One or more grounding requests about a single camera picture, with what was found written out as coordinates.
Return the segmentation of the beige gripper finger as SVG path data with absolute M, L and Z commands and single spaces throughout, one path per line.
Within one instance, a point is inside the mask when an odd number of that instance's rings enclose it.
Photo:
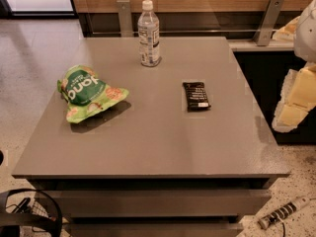
M 284 105 L 280 111 L 278 122 L 288 126 L 298 126 L 308 113 L 296 106 Z
M 285 98 L 289 106 L 306 112 L 316 107 L 316 64 L 309 63 L 295 73 L 294 81 Z

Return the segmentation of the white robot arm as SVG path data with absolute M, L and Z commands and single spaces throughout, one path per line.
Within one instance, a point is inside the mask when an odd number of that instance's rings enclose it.
M 305 61 L 303 68 L 290 69 L 284 77 L 273 127 L 289 132 L 316 107 L 316 0 L 300 16 L 276 31 L 274 40 L 291 41 L 294 54 Z

